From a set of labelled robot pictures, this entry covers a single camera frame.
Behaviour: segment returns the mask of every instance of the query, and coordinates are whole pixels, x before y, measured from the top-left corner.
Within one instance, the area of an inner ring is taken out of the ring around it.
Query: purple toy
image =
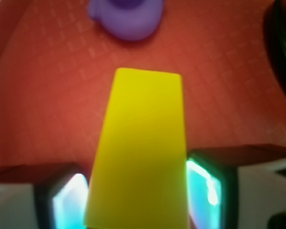
[[[114,36],[138,41],[157,28],[164,0],[91,0],[88,15]]]

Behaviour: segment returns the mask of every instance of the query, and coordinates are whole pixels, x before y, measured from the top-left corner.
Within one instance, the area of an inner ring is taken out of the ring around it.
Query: diamond pattern
[[[189,149],[286,146],[263,43],[271,2],[165,1],[155,34],[127,43],[88,19],[88,0],[32,0],[0,59],[0,165],[76,161],[89,175],[117,67],[183,76]]]

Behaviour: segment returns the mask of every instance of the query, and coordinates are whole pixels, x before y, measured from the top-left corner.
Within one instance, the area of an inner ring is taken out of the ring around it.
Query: glowing light
[[[208,201],[210,204],[215,206],[218,204],[218,196],[217,196],[216,189],[215,189],[215,183],[212,179],[210,179],[206,181],[206,184],[209,188]]]
[[[190,168],[191,170],[194,170],[196,173],[200,174],[204,178],[208,180],[211,179],[211,175],[204,168],[197,165],[194,161],[187,161],[186,165],[188,168]]]
[[[221,215],[221,182],[195,161],[187,165],[190,215],[198,229],[219,229]]]
[[[75,174],[53,198],[55,228],[85,229],[84,212],[88,196],[88,184],[83,174]]]

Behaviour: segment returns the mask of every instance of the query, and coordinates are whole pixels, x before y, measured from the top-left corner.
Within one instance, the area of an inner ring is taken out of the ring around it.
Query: red textured surface
[[[0,59],[0,165],[76,161],[89,174],[118,67],[183,76],[189,149],[286,146],[263,44],[271,2],[167,0],[157,32],[127,43],[87,18],[87,0],[33,0]]]

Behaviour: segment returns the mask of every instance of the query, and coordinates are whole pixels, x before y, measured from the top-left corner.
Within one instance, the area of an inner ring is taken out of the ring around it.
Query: yellow rectangular block
[[[180,75],[116,71],[90,180],[90,228],[189,228]]]

